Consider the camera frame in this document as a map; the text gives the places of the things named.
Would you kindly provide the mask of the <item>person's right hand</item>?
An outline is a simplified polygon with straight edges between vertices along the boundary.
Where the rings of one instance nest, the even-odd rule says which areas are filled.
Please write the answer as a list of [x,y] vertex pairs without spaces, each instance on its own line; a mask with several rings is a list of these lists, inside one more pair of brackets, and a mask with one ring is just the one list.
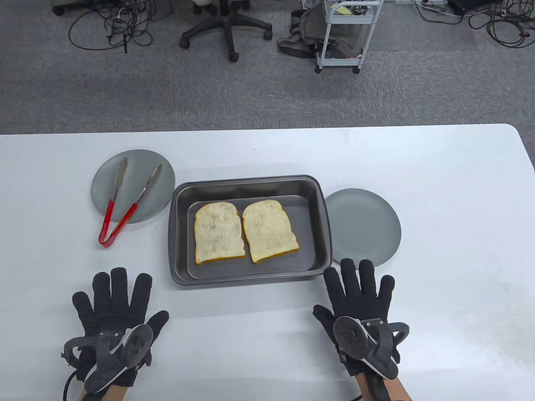
[[339,317],[347,316],[359,320],[380,318],[387,321],[390,302],[395,288],[395,279],[384,275],[380,280],[380,288],[376,288],[375,268],[372,261],[363,259],[356,268],[352,259],[340,262],[340,272],[329,267],[323,272],[327,294],[332,309],[322,305],[314,305],[313,316],[321,323],[323,329],[336,347],[341,362],[350,376],[372,370],[365,363],[342,355],[333,334],[333,325]]

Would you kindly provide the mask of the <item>person's left hand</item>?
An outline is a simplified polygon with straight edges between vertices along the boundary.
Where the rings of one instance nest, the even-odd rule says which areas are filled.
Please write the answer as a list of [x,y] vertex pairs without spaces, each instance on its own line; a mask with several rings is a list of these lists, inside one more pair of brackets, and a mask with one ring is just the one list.
[[128,292],[127,271],[99,272],[92,280],[93,300],[86,292],[72,296],[84,335],[65,343],[61,356],[83,383],[82,400],[122,400],[139,371],[153,361],[152,346],[169,313],[161,310],[147,318],[153,279],[136,277]]

